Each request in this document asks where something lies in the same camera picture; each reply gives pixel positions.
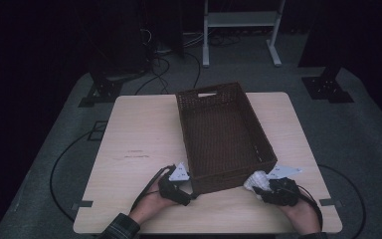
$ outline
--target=brown basket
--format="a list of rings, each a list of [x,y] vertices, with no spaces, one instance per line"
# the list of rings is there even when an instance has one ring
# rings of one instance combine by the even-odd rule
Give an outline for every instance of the brown basket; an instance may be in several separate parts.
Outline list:
[[[214,93],[209,96],[199,94]],[[237,186],[278,159],[238,83],[176,94],[194,193]]]

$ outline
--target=table top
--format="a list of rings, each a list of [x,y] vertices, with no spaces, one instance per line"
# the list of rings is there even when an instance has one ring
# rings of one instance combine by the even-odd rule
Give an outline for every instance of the table top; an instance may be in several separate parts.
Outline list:
[[[317,203],[330,198],[287,94],[247,96],[278,164],[302,169],[289,178],[307,189]],[[137,195],[160,168],[180,162],[187,165],[175,96],[119,97],[83,197],[93,205],[80,207],[74,230],[100,233],[119,212],[129,213]],[[189,191],[190,185],[182,189]],[[339,232],[342,224],[335,207],[320,209],[323,231]],[[275,206],[259,201],[240,186],[200,195],[188,206],[169,207],[142,225],[140,232],[286,233],[293,229]]]

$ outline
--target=person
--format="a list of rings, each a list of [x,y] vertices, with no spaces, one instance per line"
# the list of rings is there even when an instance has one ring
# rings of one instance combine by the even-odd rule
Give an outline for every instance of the person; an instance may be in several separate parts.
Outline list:
[[[148,189],[157,192],[158,180]],[[98,239],[131,239],[138,233],[140,226],[154,217],[166,207],[178,205],[170,199],[163,198],[159,193],[148,193],[129,212],[128,215],[119,213],[116,218],[99,234]],[[327,235],[321,232],[314,209],[305,201],[299,200],[296,206],[278,206],[279,210],[289,219],[299,239],[322,239]]]

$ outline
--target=gray floor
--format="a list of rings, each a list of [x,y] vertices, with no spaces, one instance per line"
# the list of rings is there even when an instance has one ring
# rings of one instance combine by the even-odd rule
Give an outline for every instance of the gray floor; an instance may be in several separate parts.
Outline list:
[[[244,37],[241,43],[228,48],[211,48],[211,66],[201,69],[197,87],[240,82],[246,92],[286,92],[294,106],[312,152],[318,163],[331,166],[346,175],[359,189],[366,205],[366,224],[359,238],[382,238],[382,113],[366,93],[362,83],[351,73],[341,70],[337,81],[353,97],[353,104],[333,105],[313,101],[301,77],[318,76],[322,69],[300,69],[300,58],[306,36],[279,35],[278,52],[283,61],[275,68],[267,50],[265,36]],[[201,49],[187,52],[201,59]],[[170,94],[192,88],[198,73],[195,59],[166,56],[169,71],[163,75]],[[155,71],[165,69],[163,62]],[[124,85],[121,94],[133,95],[147,80],[145,77]],[[113,104],[97,104],[78,108],[92,85],[89,74],[78,80],[31,170],[14,198],[0,225],[0,238],[92,238],[73,231],[73,223],[52,200],[49,181],[52,168],[64,149],[79,136],[92,129],[95,121],[108,120]],[[141,95],[160,94],[163,86],[153,81]],[[61,158],[54,173],[55,194],[62,207],[71,210],[81,201],[92,170],[98,141],[82,138]],[[335,200],[342,202],[338,213],[343,230],[330,238],[351,238],[360,227],[360,201],[350,184],[338,174],[321,170]],[[280,235],[278,238],[295,238]]]

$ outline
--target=sleeve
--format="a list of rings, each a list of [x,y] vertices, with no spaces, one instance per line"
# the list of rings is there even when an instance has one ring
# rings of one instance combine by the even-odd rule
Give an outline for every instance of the sleeve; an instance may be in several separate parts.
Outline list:
[[[298,239],[327,239],[327,234],[325,232],[312,233],[300,236]]]
[[[131,239],[140,226],[128,216],[119,213],[116,218],[97,237],[98,239]]]

